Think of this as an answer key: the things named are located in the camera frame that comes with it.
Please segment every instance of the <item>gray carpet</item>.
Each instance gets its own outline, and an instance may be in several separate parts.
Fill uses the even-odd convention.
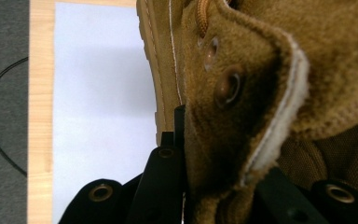
[[[29,1],[0,0],[0,72],[28,56]],[[0,146],[27,168],[28,63],[0,80]],[[27,180],[0,156],[0,223],[26,223]]]

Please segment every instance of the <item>lace hole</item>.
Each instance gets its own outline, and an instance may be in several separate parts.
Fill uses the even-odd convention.
[[[214,37],[211,43],[209,44],[208,48],[206,49],[205,59],[204,59],[204,68],[206,71],[211,69],[215,55],[217,53],[218,44],[219,41],[217,40],[217,37]]]
[[[233,106],[243,86],[243,69],[239,65],[231,65],[217,80],[214,87],[214,102],[220,109]]]

